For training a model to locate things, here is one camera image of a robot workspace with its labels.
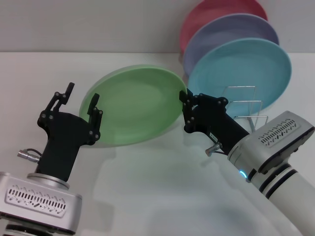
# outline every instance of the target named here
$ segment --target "stack of plates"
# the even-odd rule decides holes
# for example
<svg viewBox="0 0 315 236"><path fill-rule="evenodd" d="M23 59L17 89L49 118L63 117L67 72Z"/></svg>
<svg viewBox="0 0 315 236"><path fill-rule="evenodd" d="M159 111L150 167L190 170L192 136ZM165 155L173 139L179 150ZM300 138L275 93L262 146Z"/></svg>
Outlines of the stack of plates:
<svg viewBox="0 0 315 236"><path fill-rule="evenodd" d="M252 113L276 101L291 77L291 63L255 0L204 0L187 16L180 35L185 77L194 94L229 101L259 100ZM226 89L255 86L253 89ZM229 106L231 117L249 105Z"/></svg>

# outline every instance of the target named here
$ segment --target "green plate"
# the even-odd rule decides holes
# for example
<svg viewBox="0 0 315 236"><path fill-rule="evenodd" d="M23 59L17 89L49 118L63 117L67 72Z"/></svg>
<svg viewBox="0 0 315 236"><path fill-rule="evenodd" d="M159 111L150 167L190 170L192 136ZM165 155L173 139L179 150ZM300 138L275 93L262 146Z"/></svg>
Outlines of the green plate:
<svg viewBox="0 0 315 236"><path fill-rule="evenodd" d="M87 93L80 117L88 120L95 93L103 110L100 141L126 145L151 139L166 130L181 114L179 92L187 91L175 73L152 65L129 66L99 80Z"/></svg>

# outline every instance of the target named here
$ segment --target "wire plate rack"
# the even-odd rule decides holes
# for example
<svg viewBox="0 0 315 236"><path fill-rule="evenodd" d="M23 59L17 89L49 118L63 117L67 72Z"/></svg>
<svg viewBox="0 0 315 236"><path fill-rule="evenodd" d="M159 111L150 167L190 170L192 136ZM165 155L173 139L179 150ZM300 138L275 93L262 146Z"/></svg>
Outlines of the wire plate rack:
<svg viewBox="0 0 315 236"><path fill-rule="evenodd" d="M233 100L233 101L229 101L228 105L226 106L227 110L228 110L228 108L231 105L236 104L236 103L247 103L248 104L248 109L249 109L248 116L236 116L236 117L233 117L234 119L247 119L249 124L250 124L252 132L254 132L256 130L257 122L258 122L259 119L264 118L265 119L265 124L268 122L268 118L269 118L268 116L261 116L260 115L263 101L255 100L255 97L256 97L256 86L227 86L223 90L222 97L224 95L228 94L229 91L232 90L232 89L253 90L252 100ZM253 114L252 113L252 107L253 107L254 104L258 104L258 106L260 106L257 114Z"/></svg>

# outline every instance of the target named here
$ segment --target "blue plate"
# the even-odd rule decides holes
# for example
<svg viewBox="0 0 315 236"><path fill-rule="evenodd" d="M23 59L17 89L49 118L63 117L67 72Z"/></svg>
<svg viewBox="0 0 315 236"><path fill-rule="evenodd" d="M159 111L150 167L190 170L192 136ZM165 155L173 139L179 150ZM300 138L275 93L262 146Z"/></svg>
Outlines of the blue plate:
<svg viewBox="0 0 315 236"><path fill-rule="evenodd" d="M190 75L198 61L211 50L241 38L262 38L279 44L276 31L259 16L231 14L209 22L196 32L184 53L183 66Z"/></svg>
<svg viewBox="0 0 315 236"><path fill-rule="evenodd" d="M194 94L236 100L262 100L262 109L271 105L285 91L291 78L291 62L277 44L264 39L245 38L226 43L206 54L189 77L188 88ZM256 86L227 88L228 86ZM260 104L253 103L252 113ZM231 117L247 116L248 103L231 103Z"/></svg>

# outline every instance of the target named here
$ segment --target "ventilation slots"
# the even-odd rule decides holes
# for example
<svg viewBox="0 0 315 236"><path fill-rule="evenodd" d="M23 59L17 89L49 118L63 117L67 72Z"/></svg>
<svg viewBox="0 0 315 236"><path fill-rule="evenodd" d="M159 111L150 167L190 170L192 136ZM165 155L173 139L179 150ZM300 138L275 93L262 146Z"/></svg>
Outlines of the ventilation slots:
<svg viewBox="0 0 315 236"><path fill-rule="evenodd" d="M34 196L30 193L25 193L25 191L9 189L7 192L7 198L10 202L14 204L18 203L18 205L26 205L28 207L33 208L41 208L42 210L55 211L57 214L63 212L66 208L66 204L64 204L64 200L59 199L57 197L50 198L48 195Z"/></svg>
<svg viewBox="0 0 315 236"><path fill-rule="evenodd" d="M258 139L265 146L272 146L273 144L276 144L278 141L282 140L297 127L298 125L294 120L285 119L285 121L282 121L280 124L270 129L267 133L264 133Z"/></svg>

